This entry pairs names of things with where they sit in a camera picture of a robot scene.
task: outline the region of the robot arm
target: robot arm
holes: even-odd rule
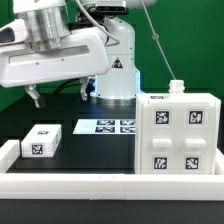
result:
[[[18,19],[0,29],[0,84],[3,87],[26,86],[28,94],[36,100],[38,94],[30,92],[35,91],[35,84],[108,72],[109,35],[101,20],[105,15],[116,16],[128,13],[129,8],[139,8],[142,1],[72,1],[88,6],[87,10],[98,19],[101,29],[86,28],[86,24],[79,29],[68,27],[65,0],[13,1]],[[155,1],[145,0],[145,3],[152,5]]]

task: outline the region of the white platform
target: white platform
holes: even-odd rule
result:
[[[217,175],[0,174],[0,199],[224,201],[224,156]]]

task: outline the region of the green wall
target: green wall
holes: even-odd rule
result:
[[[69,4],[69,12],[72,20],[75,4]],[[158,0],[149,12],[176,78],[185,80],[186,92],[210,92],[224,100],[223,0]],[[0,26],[12,19],[11,1],[2,0]],[[151,38],[143,10],[122,19],[136,30],[136,66],[142,73],[142,89],[166,92],[171,76]],[[57,85],[43,84],[39,90],[50,93]],[[22,88],[0,88],[0,109],[22,95]]]

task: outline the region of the white plastic housing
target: white plastic housing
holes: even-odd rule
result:
[[[119,18],[105,19],[104,24],[120,44],[106,48],[110,69],[97,76],[96,90],[91,95],[111,100],[133,99],[140,93],[140,72],[135,67],[135,31]]]
[[[53,157],[61,140],[61,125],[35,125],[22,141],[23,157]]]
[[[65,0],[13,0],[13,11],[17,14],[65,5]]]
[[[35,53],[29,43],[0,48],[3,87],[104,74],[109,69],[106,36],[98,28],[75,30],[62,39],[62,49]]]
[[[26,29],[26,25],[23,19],[16,19],[13,22],[7,24],[6,26],[2,27],[0,29],[1,31],[4,31],[7,28],[11,28],[14,32],[15,40],[11,43],[0,43],[0,47],[3,45],[8,45],[8,44],[16,44],[16,43],[21,43],[29,38],[29,33]]]
[[[220,105],[211,94],[139,94],[136,173],[214,174]]]

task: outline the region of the cable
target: cable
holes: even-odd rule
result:
[[[152,24],[152,21],[151,21],[151,19],[150,19],[150,16],[149,16],[149,13],[148,13],[148,11],[147,11],[146,4],[145,4],[144,0],[142,0],[142,5],[143,5],[143,8],[144,8],[146,17],[147,17],[147,19],[148,19],[149,25],[150,25],[151,30],[152,30],[152,33],[153,33],[153,34],[152,34],[152,38],[156,41],[156,43],[157,43],[157,45],[158,45],[158,48],[159,48],[159,50],[160,50],[160,53],[162,54],[162,57],[163,57],[163,59],[164,59],[164,61],[165,61],[165,63],[166,63],[166,66],[167,66],[167,68],[168,68],[168,70],[169,70],[169,72],[170,72],[172,78],[175,80],[176,77],[175,77],[175,75],[174,75],[174,73],[173,73],[173,71],[172,71],[172,69],[171,69],[171,67],[170,67],[170,65],[169,65],[169,62],[168,62],[168,60],[167,60],[167,58],[166,58],[166,55],[165,55],[165,53],[164,53],[164,51],[163,51],[163,49],[162,49],[162,47],[161,47],[161,45],[160,45],[160,42],[159,42],[159,35],[155,32],[155,29],[154,29],[154,27],[153,27],[153,24]]]
[[[62,83],[60,86],[57,87],[57,89],[54,90],[53,93],[59,93],[61,91],[61,89],[63,89],[65,86],[67,86],[68,84],[70,84],[74,81],[79,81],[79,79],[71,79],[71,80],[68,80],[68,81]]]
[[[75,0],[77,5],[79,6],[80,10],[83,12],[83,14],[87,17],[87,19],[92,22],[96,27],[98,27],[102,32],[104,32],[108,37],[113,39],[116,43],[108,44],[106,47],[111,47],[120,44],[120,40],[118,40],[116,37],[111,35],[109,32],[107,32],[104,28],[102,28],[86,11],[86,9],[83,7],[82,3],[79,0]]]
[[[71,85],[67,85],[67,86],[64,86],[62,87],[60,90],[58,90],[57,93],[60,93],[61,91],[63,91],[64,89],[67,89],[67,88],[70,88],[70,87],[74,87],[74,86],[81,86],[82,84],[79,83],[79,84],[71,84]]]

